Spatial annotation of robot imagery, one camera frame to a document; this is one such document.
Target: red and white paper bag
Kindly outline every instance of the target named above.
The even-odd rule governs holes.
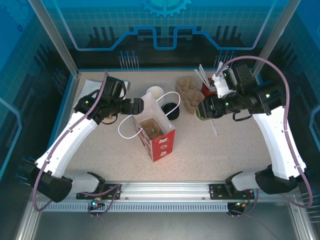
[[[172,153],[176,128],[168,120],[151,93],[144,95],[142,99],[144,102],[144,110],[142,113],[133,116],[133,123],[137,133],[142,128],[139,123],[144,120],[154,119],[158,123],[163,136],[158,136],[151,140],[143,129],[138,135],[150,158],[153,162],[156,162]]]

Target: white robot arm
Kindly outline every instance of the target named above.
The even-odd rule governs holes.
[[[35,164],[25,163],[24,175],[33,187],[37,181],[37,190],[58,203],[72,193],[100,193],[104,189],[104,179],[93,172],[83,175],[65,175],[71,158],[85,138],[109,116],[118,114],[136,115],[144,110],[141,98],[125,99],[129,82],[108,76],[104,88],[82,97],[75,106],[67,126],[52,146],[36,160]]]
[[[211,84],[217,94],[207,96],[198,106],[202,118],[216,119],[233,114],[236,122],[253,116],[266,142],[271,165],[258,172],[237,172],[226,179],[229,194],[247,189],[262,189],[267,194],[286,193],[297,186],[299,171],[290,153],[283,127],[285,95],[273,81],[258,85],[245,63],[225,67],[219,76],[212,76]],[[241,110],[249,116],[236,119]],[[302,171],[306,164],[301,159],[290,127],[287,132]]]

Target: table surface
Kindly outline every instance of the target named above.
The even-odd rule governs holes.
[[[142,97],[152,86],[164,92],[175,90],[176,81],[191,76],[201,89],[201,80],[194,71],[124,71],[109,75],[131,83],[128,98]],[[102,81],[103,72],[83,72],[74,101],[85,81]],[[178,102],[175,94],[165,96],[167,102]],[[119,115],[112,125],[100,124],[82,143],[70,161],[66,173],[95,172],[107,181],[221,181],[239,171],[258,171],[271,164],[263,135],[253,118],[235,122],[232,114],[215,119],[220,136],[212,123],[200,121],[187,112],[183,102],[180,116],[172,121],[176,128],[173,152],[152,162],[138,137],[124,139],[118,125],[126,117]],[[135,134],[133,122],[121,126],[125,136]]]

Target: blue wall panel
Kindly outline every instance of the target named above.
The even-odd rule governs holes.
[[[45,0],[44,4],[79,68],[120,69],[137,68],[129,61],[132,51],[141,68],[195,67],[199,59],[208,66],[216,56],[258,55],[287,1]],[[121,56],[126,51],[127,60]]]
[[[26,0],[0,0],[0,239],[15,238],[31,187],[24,161],[46,149],[70,72]]]

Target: enclosure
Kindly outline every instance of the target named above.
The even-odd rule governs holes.
[[[318,239],[319,8],[317,0],[0,0],[1,239]],[[75,195],[33,210],[23,165],[57,139],[87,80],[100,83],[105,71],[128,80],[128,98],[152,86],[175,91],[183,77],[200,90],[199,64],[211,78],[219,61],[240,56],[268,59],[288,80],[288,122],[307,166],[311,208],[260,190],[255,219],[231,219],[226,208],[239,199],[212,200],[209,185],[265,169],[266,141],[253,118],[199,121],[181,102],[173,152],[165,158],[152,162],[138,137],[120,137],[126,115],[100,124],[72,157],[66,174],[95,172],[122,184],[106,215],[91,219],[90,201]],[[260,84],[282,84],[271,67],[245,62]],[[166,96],[170,102],[178,103],[177,96]],[[121,131],[135,134],[131,121]],[[306,191],[300,180],[286,195],[306,203]],[[37,200],[43,205],[48,198]]]

